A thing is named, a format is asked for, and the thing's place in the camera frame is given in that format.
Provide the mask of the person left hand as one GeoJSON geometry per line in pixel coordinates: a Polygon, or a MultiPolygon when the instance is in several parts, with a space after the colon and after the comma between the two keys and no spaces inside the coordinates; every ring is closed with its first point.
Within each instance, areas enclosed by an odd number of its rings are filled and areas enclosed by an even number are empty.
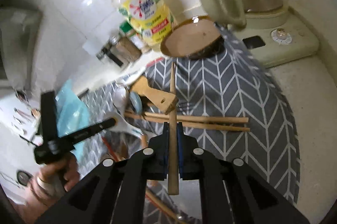
{"type": "Polygon", "coordinates": [[[25,203],[16,204],[11,201],[24,223],[34,223],[49,207],[60,199],[55,182],[59,172],[64,170],[65,191],[70,191],[80,180],[75,155],[67,153],[63,159],[40,168],[27,184],[25,203]]]}

